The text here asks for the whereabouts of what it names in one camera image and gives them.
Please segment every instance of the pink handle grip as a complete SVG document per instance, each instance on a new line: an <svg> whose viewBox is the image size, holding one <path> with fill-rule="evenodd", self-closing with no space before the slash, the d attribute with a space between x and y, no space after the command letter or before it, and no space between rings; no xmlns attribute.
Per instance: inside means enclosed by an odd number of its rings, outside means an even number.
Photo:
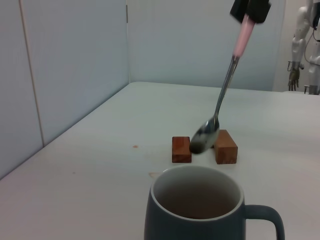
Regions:
<svg viewBox="0 0 320 240"><path fill-rule="evenodd" d="M249 41L255 24L256 23L252 21L247 14L244 15L241 25L241 31L236 42L235 48L233 50L233 56L240 58L244 54L244 51L246 49L247 43Z"/></svg>

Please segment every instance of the spoon bowl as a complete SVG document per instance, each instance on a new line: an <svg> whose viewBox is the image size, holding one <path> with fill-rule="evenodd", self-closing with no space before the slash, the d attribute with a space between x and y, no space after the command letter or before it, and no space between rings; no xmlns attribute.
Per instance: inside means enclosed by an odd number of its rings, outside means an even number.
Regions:
<svg viewBox="0 0 320 240"><path fill-rule="evenodd" d="M201 154L216 142L220 130L218 115L206 121L191 139L189 150L193 154Z"/></svg>

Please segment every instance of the orange wooden block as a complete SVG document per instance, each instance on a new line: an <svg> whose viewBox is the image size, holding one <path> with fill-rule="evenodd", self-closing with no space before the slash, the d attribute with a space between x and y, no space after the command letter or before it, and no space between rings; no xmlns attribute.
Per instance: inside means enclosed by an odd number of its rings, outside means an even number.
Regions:
<svg viewBox="0 0 320 240"><path fill-rule="evenodd" d="M191 152L189 150L190 138L188 136L172 137L172 162L191 163Z"/></svg>
<svg viewBox="0 0 320 240"><path fill-rule="evenodd" d="M237 163L238 146L227 130L220 130L213 148L215 150L215 161L217 164Z"/></svg>

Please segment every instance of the table surface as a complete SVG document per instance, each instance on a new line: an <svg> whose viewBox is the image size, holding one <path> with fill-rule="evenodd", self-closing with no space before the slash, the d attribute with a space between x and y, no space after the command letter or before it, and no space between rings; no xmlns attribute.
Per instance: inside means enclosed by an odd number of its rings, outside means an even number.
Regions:
<svg viewBox="0 0 320 240"><path fill-rule="evenodd" d="M219 88L131 83L0 181L1 240L142 240L150 172L172 167L172 136L211 117ZM229 89L219 121L237 164L212 150L192 164L225 172L247 204L282 216L288 240L320 236L320 97ZM247 220L248 240L274 240Z"/></svg>

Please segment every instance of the mug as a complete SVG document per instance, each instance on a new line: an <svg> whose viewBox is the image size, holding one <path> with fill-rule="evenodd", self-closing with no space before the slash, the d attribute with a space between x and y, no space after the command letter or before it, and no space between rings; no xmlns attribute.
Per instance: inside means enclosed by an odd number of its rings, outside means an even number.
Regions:
<svg viewBox="0 0 320 240"><path fill-rule="evenodd" d="M271 221L276 239L285 240L277 211L245 205L242 188L229 176L209 167L177 166L151 185L144 240L244 240L246 219Z"/></svg>

